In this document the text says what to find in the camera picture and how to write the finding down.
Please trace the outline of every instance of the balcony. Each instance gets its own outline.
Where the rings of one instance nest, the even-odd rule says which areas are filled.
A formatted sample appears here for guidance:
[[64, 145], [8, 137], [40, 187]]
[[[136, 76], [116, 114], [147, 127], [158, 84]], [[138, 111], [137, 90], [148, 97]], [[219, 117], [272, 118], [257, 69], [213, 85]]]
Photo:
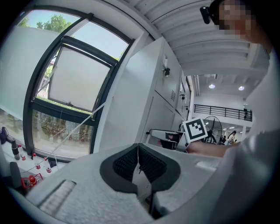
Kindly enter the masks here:
[[252, 121], [252, 111], [238, 110], [225, 107], [215, 107], [206, 105], [194, 105], [195, 113], [209, 114], [214, 116], [223, 116], [228, 118], [235, 118], [244, 121]]

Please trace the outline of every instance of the window frame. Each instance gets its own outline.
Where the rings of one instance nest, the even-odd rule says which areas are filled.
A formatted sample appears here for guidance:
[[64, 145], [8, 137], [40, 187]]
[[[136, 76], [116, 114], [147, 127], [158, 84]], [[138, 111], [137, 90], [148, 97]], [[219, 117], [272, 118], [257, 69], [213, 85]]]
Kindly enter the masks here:
[[[109, 25], [108, 23], [95, 18], [92, 13], [86, 14], [79, 12], [77, 10], [72, 10], [64, 7], [55, 7], [55, 6], [33, 6], [30, 8], [30, 10], [26, 10], [24, 15], [22, 15], [22, 18], [27, 16], [31, 11], [33, 10], [50, 10], [50, 11], [57, 11], [61, 13], [67, 13], [72, 14], [75, 16], [79, 16], [80, 19], [74, 22], [72, 25], [70, 25], [67, 29], [65, 29], [63, 32], [61, 32], [56, 39], [50, 44], [50, 46], [47, 48], [47, 50], [42, 55], [41, 59], [39, 60], [37, 66], [35, 67], [33, 74], [31, 76], [31, 79], [29, 81], [29, 85], [26, 91], [25, 101], [24, 101], [24, 111], [23, 111], [23, 132], [24, 132], [24, 141], [26, 146], [26, 151], [29, 155], [33, 155], [33, 152], [36, 152], [38, 156], [45, 157], [46, 155], [49, 155], [49, 153], [44, 152], [40, 149], [36, 149], [33, 142], [33, 131], [32, 131], [32, 119], [33, 119], [33, 110], [36, 110], [38, 112], [45, 113], [47, 115], [57, 117], [60, 119], [64, 119], [66, 121], [75, 122], [75, 123], [81, 123], [84, 119], [88, 117], [88, 114], [81, 113], [75, 110], [71, 110], [68, 108], [62, 108], [61, 106], [49, 103], [47, 101], [38, 99], [35, 97], [35, 94], [38, 90], [38, 87], [41, 83], [42, 78], [44, 77], [44, 73], [46, 68], [48, 67], [50, 61], [54, 58], [54, 56], [57, 54], [57, 51], [61, 49], [61, 47], [66, 47], [65, 44], [72, 45], [74, 47], [78, 47], [79, 49], [86, 51], [92, 56], [96, 55], [98, 58], [101, 58], [99, 60], [98, 58], [93, 57], [94, 60], [100, 61], [103, 64], [106, 63], [108, 66], [110, 66], [110, 71], [108, 72], [108, 75], [106, 76], [103, 85], [101, 86], [101, 89], [98, 94], [98, 98], [95, 101], [93, 110], [97, 107], [99, 107], [102, 103], [106, 101], [106, 98], [108, 96], [110, 87], [115, 79], [115, 76], [118, 72], [118, 69], [125, 58], [126, 54], [128, 53], [131, 45], [134, 43], [134, 39], [130, 39], [125, 34], [123, 34], [121, 31], [116, 29], [115, 27]], [[126, 47], [122, 57], [119, 61], [114, 59], [113, 57], [107, 55], [103, 51], [85, 43], [80, 40], [77, 40], [75, 38], [72, 38], [71, 35], [77, 31], [80, 27], [82, 27], [84, 24], [88, 22], [94, 22], [97, 25], [107, 29], [108, 31], [112, 32], [122, 40], [124, 40], [128, 46]], [[81, 52], [75, 48], [71, 48], [71, 46], [67, 45], [67, 48], [70, 48], [71, 50], [74, 50], [76, 52], [82, 53], [85, 56], [91, 57], [90, 55]], [[60, 53], [62, 51], [59, 51], [59, 54], [57, 55], [56, 62], [59, 59]], [[100, 109], [96, 114], [94, 114], [93, 118], [89, 119], [85, 125], [93, 126], [93, 132], [90, 140], [90, 148], [89, 148], [89, 154], [93, 153], [94, 144], [95, 144], [95, 138], [96, 138], [96, 132], [97, 127], [99, 125], [99, 120], [101, 117], [102, 109]], [[64, 157], [64, 156], [58, 156], [56, 155], [56, 158], [58, 161], [61, 162], [69, 162], [73, 160], [74, 158], [71, 157]]]

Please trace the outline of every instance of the fan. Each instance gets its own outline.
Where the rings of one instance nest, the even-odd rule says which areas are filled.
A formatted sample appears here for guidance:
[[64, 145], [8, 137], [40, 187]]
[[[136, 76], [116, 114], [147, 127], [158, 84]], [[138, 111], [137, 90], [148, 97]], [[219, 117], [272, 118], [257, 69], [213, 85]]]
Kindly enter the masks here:
[[215, 116], [209, 116], [203, 121], [208, 134], [208, 137], [204, 138], [203, 142], [217, 144], [217, 140], [220, 141], [222, 136], [222, 125], [219, 119]]

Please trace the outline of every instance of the sky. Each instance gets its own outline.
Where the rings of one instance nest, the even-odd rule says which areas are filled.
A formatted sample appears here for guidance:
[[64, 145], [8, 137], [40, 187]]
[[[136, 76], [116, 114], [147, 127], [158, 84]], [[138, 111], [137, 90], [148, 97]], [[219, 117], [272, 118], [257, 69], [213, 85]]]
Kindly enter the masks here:
[[[30, 25], [30, 27], [37, 28], [37, 22], [45, 23], [55, 14], [62, 14], [66, 21], [71, 23], [80, 19], [79, 17], [61, 12], [35, 10], [27, 16], [29, 18], [28, 25]], [[81, 27], [73, 34], [73, 36], [76, 39], [86, 42], [87, 44], [90, 44], [115, 58], [118, 58], [127, 46], [127, 43], [122, 39], [92, 22], [89, 22]]]

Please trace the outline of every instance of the red bottle cap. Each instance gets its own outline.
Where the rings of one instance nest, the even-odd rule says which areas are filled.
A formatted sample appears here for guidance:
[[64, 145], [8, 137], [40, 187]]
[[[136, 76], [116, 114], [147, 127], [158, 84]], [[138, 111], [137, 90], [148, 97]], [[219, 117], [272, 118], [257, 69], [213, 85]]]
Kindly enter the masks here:
[[29, 176], [29, 180], [30, 180], [31, 184], [36, 184], [37, 183], [36, 178], [34, 176], [32, 176], [32, 175]]

